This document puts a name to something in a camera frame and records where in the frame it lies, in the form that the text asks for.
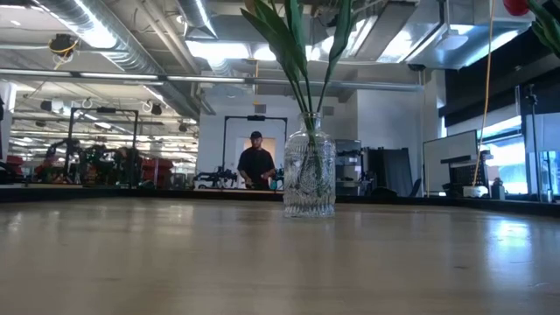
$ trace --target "clear glass vase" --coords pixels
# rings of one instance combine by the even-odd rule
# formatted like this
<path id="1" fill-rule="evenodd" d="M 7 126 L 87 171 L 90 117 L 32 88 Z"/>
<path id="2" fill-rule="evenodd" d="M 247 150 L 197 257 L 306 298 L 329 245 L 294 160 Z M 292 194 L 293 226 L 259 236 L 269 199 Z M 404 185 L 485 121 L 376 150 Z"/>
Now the clear glass vase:
<path id="1" fill-rule="evenodd" d="M 284 152 L 284 215 L 334 216 L 334 141 L 321 131 L 319 113 L 303 113 L 301 129 L 290 136 Z"/>

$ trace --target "desk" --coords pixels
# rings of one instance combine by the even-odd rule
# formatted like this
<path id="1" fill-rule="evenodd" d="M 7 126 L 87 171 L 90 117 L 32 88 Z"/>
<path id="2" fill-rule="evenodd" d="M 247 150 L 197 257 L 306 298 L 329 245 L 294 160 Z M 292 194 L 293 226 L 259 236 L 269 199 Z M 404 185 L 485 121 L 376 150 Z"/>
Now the desk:
<path id="1" fill-rule="evenodd" d="M 2 204 L 0 313 L 557 314 L 560 220 L 436 206 Z"/>

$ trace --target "ventilation duct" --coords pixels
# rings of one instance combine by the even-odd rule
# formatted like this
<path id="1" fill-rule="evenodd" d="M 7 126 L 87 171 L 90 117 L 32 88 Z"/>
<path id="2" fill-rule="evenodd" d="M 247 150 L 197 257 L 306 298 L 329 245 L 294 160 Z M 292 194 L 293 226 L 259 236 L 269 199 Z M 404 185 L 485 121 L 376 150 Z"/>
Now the ventilation duct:
<path id="1" fill-rule="evenodd" d="M 218 38 L 210 23 L 210 15 L 204 0 L 175 0 L 175 2 L 188 25 L 187 35 L 197 37 L 196 31 L 200 31 L 214 39 Z"/>
<path id="2" fill-rule="evenodd" d="M 359 50 L 358 57 L 383 63 L 406 62 L 429 68 L 468 67 L 488 54 L 492 3 L 492 0 L 423 0 L 410 11 L 409 3 L 388 2 L 365 45 Z M 532 13 L 522 17 L 511 16 L 502 1 L 495 1 L 495 5 L 493 50 L 525 32 L 535 18 Z M 448 30 L 446 21 L 449 21 L 451 30 Z M 459 49 L 450 49 L 445 45 L 450 34 L 466 39 Z M 384 50 L 368 50 L 369 43 L 384 47 Z"/>
<path id="3" fill-rule="evenodd" d="M 164 70 L 144 50 L 136 38 L 99 0 L 33 0 L 69 30 L 93 48 L 115 49 L 125 52 L 105 52 L 102 55 L 126 73 L 163 74 Z M 171 83 L 150 87 L 161 95 L 182 116 L 198 119 L 200 110 Z"/>

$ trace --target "tulip leaf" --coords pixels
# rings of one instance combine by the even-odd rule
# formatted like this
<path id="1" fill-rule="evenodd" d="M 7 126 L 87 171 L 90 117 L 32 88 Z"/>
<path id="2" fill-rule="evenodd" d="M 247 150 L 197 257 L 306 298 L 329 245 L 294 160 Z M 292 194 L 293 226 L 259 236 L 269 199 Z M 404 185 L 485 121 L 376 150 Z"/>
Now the tulip leaf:
<path id="1" fill-rule="evenodd" d="M 329 66 L 326 69 L 325 84 L 321 91 L 317 111 L 321 110 L 323 99 L 325 98 L 326 88 L 333 75 L 334 68 L 342 57 L 342 53 L 348 46 L 348 37 L 354 27 L 356 18 L 352 17 L 352 1 L 340 1 L 340 11 L 337 18 L 336 31 L 332 42 L 331 51 L 329 52 Z"/>

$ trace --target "lamp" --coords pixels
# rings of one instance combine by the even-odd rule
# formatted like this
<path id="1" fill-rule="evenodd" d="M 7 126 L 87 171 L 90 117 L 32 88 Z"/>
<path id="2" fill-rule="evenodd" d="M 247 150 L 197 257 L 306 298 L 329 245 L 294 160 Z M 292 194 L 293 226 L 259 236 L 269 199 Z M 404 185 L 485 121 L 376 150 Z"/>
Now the lamp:
<path id="1" fill-rule="evenodd" d="M 155 116 L 160 116 L 163 113 L 160 103 L 154 103 L 151 107 L 151 113 Z"/>
<path id="2" fill-rule="evenodd" d="M 53 102 L 52 101 L 42 101 L 40 107 L 44 111 L 51 111 L 51 110 L 53 110 Z"/>

